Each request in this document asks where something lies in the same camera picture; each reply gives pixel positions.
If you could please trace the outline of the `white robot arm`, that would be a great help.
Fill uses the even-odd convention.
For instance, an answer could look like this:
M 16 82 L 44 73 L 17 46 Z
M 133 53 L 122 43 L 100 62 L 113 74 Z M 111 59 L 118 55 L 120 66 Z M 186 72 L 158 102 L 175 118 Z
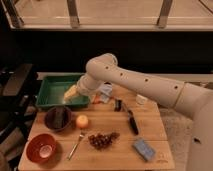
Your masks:
M 117 58 L 105 53 L 87 62 L 86 73 L 65 92 L 64 100 L 90 96 L 103 82 L 120 85 L 191 118 L 186 171 L 213 171 L 213 90 L 120 68 Z

